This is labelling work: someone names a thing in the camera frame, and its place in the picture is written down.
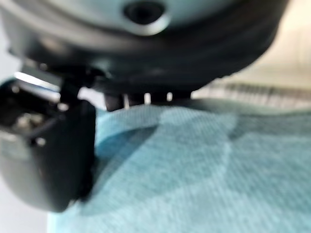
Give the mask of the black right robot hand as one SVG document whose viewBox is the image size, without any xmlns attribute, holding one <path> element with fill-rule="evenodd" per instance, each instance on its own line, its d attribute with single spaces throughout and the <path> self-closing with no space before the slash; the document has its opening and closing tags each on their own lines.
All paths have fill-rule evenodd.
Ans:
<svg viewBox="0 0 311 233">
<path fill-rule="evenodd" d="M 3 0 L 21 69 L 0 86 L 0 173 L 23 202 L 62 212 L 93 185 L 96 108 L 187 99 L 273 43 L 286 0 Z"/>
</svg>

